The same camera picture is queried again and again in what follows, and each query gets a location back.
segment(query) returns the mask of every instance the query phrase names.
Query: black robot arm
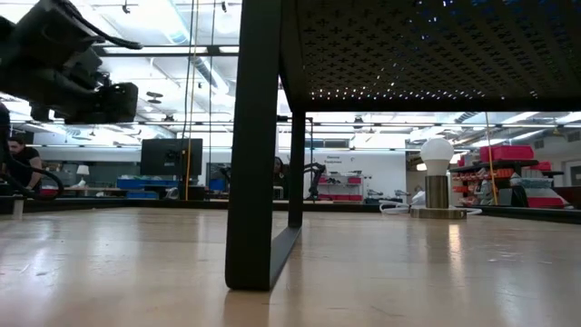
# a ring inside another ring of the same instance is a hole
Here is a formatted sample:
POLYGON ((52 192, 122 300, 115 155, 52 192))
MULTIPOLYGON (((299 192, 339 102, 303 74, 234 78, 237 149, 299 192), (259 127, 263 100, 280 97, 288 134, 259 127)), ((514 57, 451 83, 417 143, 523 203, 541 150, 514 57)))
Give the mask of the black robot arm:
POLYGON ((99 30, 68 0, 40 0, 18 24, 0 16, 0 92, 28 101, 41 122, 49 110, 67 124, 132 122, 137 86, 98 71, 91 46, 105 40, 142 48, 99 30))
POLYGON ((319 180, 322 175, 327 171, 327 166, 320 163, 308 163, 305 164, 304 173, 313 172, 312 180, 310 181, 309 187, 309 197, 307 200, 317 201, 319 200, 319 180))
MULTIPOLYGON (((319 180, 326 171, 327 171, 327 167, 324 164, 320 164, 320 163, 305 164, 304 173, 313 172, 312 180, 310 181, 310 187, 309 187, 309 197, 307 197, 307 200, 313 200, 313 201, 319 200, 319 190, 318 190, 319 180)), ((229 167, 228 168, 220 168, 220 173, 222 173, 224 175, 224 178, 226 178, 226 182, 228 182, 228 184, 230 184, 231 169, 229 167)))

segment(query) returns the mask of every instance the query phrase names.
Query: blue storage bin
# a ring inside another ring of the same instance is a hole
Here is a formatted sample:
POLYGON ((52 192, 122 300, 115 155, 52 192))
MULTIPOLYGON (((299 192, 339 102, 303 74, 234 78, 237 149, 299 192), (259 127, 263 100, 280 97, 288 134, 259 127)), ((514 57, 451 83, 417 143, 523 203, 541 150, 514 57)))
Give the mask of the blue storage bin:
POLYGON ((145 191, 127 192, 127 199, 152 199, 152 200, 157 200, 157 193, 156 192, 145 192, 145 191))
POLYGON ((117 187, 124 190, 139 190, 143 189, 145 185, 161 185, 161 186, 171 186, 177 187, 178 181, 173 180, 125 180, 118 179, 117 187))
POLYGON ((210 189, 212 191, 224 191, 226 190, 226 181, 223 179, 212 179, 210 180, 210 189))
POLYGON ((141 189, 143 188, 143 181, 118 179, 117 187, 123 190, 141 189))

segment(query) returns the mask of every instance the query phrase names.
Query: perforated metal panel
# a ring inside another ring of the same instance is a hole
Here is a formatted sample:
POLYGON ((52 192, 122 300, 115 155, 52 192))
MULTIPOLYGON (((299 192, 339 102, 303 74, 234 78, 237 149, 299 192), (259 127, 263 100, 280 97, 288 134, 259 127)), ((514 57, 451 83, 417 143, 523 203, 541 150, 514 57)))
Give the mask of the perforated metal panel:
POLYGON ((581 104, 581 0, 299 0, 296 16, 312 107, 581 104))

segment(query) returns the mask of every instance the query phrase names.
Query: person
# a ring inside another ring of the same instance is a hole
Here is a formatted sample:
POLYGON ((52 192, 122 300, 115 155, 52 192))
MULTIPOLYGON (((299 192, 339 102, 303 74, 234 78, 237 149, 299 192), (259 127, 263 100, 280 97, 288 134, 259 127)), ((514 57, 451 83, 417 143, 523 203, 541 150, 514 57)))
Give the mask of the person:
POLYGON ((282 163, 282 159, 279 157, 274 157, 274 169, 273 174, 273 184, 274 186, 282 186, 282 198, 289 198, 289 179, 288 179, 288 167, 282 163))
POLYGON ((36 149, 26 146, 25 141, 20 137, 10 137, 8 139, 10 147, 10 154, 15 162, 8 162, 2 164, 2 172, 8 173, 17 182, 28 190, 40 193, 42 186, 40 173, 33 172, 30 167, 43 169, 43 162, 40 159, 40 154, 36 149))

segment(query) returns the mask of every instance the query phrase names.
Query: black table frame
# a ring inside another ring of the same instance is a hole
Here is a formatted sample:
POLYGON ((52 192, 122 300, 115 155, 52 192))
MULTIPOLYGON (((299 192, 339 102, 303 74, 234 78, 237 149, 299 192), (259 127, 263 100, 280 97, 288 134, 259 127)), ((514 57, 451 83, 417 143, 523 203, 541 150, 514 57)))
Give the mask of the black table frame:
MULTIPOLYGON (((231 191, 226 243, 227 285, 234 290, 268 291, 276 283, 302 226, 302 166, 307 112, 417 111, 416 103, 370 101, 337 105, 313 102, 303 62, 302 31, 295 0, 242 2, 240 55, 234 109, 231 191), (272 166, 279 74, 292 110, 290 204, 287 228, 272 239, 272 166)), ((430 111, 556 111, 554 99, 475 99, 423 102, 430 111)), ((578 98, 558 99, 559 108, 578 98)))

